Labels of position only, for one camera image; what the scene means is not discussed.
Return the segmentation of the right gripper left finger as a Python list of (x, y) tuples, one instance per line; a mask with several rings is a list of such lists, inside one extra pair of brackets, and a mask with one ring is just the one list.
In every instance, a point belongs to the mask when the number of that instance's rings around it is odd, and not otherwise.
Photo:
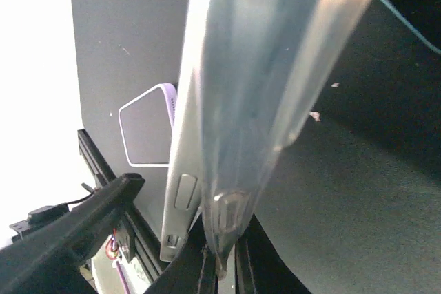
[(194, 223), (175, 259), (146, 292), (198, 294), (217, 292), (216, 259), (208, 248), (201, 218)]

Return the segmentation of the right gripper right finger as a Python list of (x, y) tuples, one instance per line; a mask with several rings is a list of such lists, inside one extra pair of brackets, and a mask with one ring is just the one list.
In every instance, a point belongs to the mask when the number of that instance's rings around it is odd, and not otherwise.
[(282, 261), (256, 216), (235, 244), (237, 293), (310, 294)]

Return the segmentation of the silver bare phone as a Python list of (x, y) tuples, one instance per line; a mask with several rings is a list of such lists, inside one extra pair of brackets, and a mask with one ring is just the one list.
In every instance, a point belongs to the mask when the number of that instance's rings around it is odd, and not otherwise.
[(160, 259), (166, 262), (171, 262), (184, 245), (201, 203), (202, 149), (196, 75), (201, 67), (209, 2), (188, 1), (161, 230)]

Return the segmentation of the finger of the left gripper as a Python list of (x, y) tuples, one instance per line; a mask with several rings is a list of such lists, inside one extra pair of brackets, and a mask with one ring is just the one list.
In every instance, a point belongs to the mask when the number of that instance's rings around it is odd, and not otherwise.
[(95, 293), (80, 267), (96, 254), (141, 190), (123, 174), (53, 223), (1, 250), (2, 293)]

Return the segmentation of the clear phone case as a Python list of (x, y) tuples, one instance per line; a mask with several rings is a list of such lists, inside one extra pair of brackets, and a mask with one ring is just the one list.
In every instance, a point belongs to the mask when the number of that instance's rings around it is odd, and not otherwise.
[(219, 277), (370, 0), (209, 0), (198, 70), (203, 222)]

